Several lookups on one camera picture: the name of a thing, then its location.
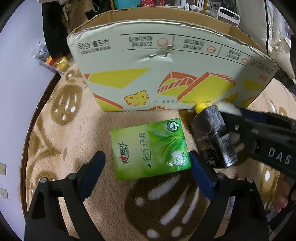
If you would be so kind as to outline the black cigarette box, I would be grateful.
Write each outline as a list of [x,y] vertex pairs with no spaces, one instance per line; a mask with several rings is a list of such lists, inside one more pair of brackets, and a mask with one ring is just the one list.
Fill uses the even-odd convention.
[[217,106],[205,108],[189,124],[200,155],[216,169],[238,161],[234,144]]

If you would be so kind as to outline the white yellow small plush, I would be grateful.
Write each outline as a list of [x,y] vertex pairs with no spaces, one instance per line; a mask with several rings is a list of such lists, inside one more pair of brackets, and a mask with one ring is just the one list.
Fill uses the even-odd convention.
[[[212,106],[212,105],[207,106],[204,103],[198,103],[194,107],[194,111],[195,111],[196,114],[199,114],[205,108],[208,108],[210,106]],[[239,108],[237,108],[234,104],[230,103],[230,102],[223,102],[222,101],[222,102],[218,102],[214,106],[216,106],[218,108],[218,110],[221,111],[221,112],[234,114],[234,115],[237,115],[237,116],[242,116],[241,110]]]

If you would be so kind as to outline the green tissue pack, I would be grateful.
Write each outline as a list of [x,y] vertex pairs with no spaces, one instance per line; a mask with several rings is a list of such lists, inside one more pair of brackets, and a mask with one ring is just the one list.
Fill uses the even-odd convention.
[[179,118],[111,130],[110,136],[118,181],[165,175],[191,168]]

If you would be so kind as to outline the cream reclining chair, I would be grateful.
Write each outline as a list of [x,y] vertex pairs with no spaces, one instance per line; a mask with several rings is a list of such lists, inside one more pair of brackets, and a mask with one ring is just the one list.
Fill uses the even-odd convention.
[[290,61],[290,28],[271,1],[236,1],[239,29],[251,37],[288,77],[295,80]]

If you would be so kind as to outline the white metal cart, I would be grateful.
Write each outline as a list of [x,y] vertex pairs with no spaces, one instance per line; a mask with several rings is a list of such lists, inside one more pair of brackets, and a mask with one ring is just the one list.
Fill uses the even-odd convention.
[[224,7],[219,7],[217,10],[211,7],[207,7],[206,13],[209,13],[210,16],[214,17],[216,20],[225,21],[235,27],[238,27],[240,24],[241,17]]

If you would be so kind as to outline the plastic bag of toys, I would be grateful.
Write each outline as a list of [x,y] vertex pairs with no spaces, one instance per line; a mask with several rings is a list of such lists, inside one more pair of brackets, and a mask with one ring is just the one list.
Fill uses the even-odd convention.
[[59,73],[60,76],[63,76],[74,63],[71,53],[66,56],[59,54],[57,57],[53,58],[44,41],[38,42],[38,45],[33,50],[31,56],[40,64]]

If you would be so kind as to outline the open cardboard box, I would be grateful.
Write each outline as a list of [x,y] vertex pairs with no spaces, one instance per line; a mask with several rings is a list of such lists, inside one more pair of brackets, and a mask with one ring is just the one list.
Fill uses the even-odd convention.
[[67,43],[103,111],[246,108],[279,70],[237,27],[173,7],[102,13]]

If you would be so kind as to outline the wooden bookshelf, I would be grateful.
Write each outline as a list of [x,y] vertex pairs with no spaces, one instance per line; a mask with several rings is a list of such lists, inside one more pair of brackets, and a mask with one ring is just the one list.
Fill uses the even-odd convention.
[[173,6],[182,8],[189,11],[203,11],[208,6],[211,6],[211,1],[144,1],[144,0],[131,0],[131,1],[110,1],[111,9],[127,9],[137,7],[155,7],[155,6]]

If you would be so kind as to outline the red gift bag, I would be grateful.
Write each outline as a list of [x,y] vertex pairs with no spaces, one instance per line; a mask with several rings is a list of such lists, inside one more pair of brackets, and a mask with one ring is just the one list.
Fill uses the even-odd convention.
[[144,6],[164,6],[165,0],[141,0],[140,4]]

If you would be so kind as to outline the teal bag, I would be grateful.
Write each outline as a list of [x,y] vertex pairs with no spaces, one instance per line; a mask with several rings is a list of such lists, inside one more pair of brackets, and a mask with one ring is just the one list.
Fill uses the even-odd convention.
[[136,8],[141,6],[141,0],[114,0],[116,9]]

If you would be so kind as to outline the upper white wall socket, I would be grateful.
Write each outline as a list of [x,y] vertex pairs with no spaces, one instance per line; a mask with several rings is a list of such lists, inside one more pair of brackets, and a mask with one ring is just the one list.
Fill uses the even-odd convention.
[[6,175],[6,164],[0,163],[0,174]]

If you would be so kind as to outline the white wall socket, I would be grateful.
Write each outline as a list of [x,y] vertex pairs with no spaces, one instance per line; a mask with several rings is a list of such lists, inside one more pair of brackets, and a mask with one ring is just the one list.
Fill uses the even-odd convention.
[[8,199],[8,191],[6,189],[0,188],[0,197],[2,199]]
[[6,175],[6,164],[0,163],[0,174]]

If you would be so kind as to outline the lower white wall socket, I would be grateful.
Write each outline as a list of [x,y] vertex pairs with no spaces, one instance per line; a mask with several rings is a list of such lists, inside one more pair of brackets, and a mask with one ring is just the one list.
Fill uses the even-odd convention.
[[2,199],[8,199],[8,191],[6,189],[0,188],[0,197]]

